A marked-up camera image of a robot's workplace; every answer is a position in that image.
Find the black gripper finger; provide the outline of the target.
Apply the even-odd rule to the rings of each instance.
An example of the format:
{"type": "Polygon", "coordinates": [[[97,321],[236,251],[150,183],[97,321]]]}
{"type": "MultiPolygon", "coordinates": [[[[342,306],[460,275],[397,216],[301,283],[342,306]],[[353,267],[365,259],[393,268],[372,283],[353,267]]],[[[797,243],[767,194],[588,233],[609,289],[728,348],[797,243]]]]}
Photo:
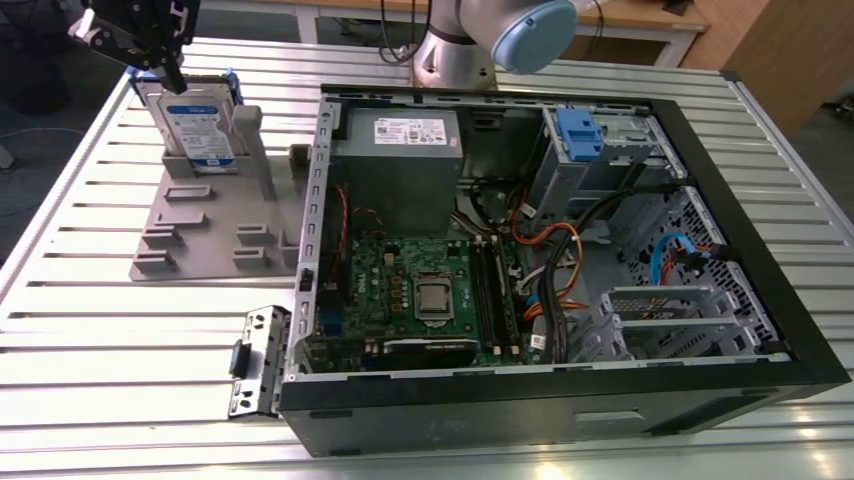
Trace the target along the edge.
{"type": "Polygon", "coordinates": [[[173,94],[182,94],[186,91],[186,81],[180,70],[181,62],[182,54],[178,50],[166,52],[154,68],[161,86],[173,94]]]}

